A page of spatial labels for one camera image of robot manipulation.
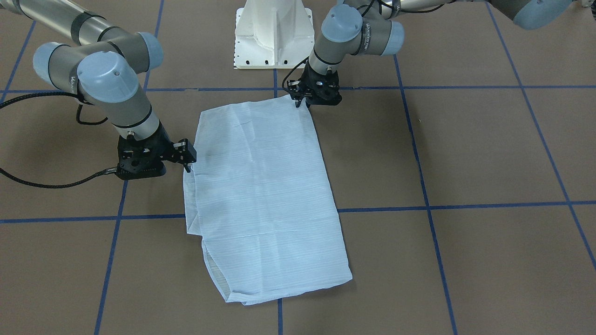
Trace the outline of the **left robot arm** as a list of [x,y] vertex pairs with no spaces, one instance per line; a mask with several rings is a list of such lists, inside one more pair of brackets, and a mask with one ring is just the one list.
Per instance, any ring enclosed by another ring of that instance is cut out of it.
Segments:
[[404,18],[430,16],[455,0],[338,0],[320,25],[301,75],[285,76],[283,90],[301,106],[336,106],[339,68],[347,56],[394,56],[405,44]]

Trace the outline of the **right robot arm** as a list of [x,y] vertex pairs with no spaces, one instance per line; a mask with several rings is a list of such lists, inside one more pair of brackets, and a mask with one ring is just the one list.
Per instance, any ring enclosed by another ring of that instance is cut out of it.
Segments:
[[163,49],[150,33],[130,33],[68,0],[3,0],[1,8],[26,16],[69,37],[74,45],[49,42],[33,57],[36,74],[76,98],[102,109],[119,134],[118,163],[93,178],[121,180],[163,176],[164,161],[191,171],[196,151],[188,139],[172,142],[138,80],[162,64]]

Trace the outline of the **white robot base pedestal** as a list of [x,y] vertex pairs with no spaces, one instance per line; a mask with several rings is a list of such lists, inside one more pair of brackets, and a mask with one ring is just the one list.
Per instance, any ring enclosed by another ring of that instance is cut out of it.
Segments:
[[234,68],[292,69],[313,49],[312,11],[300,0],[248,0],[235,37]]

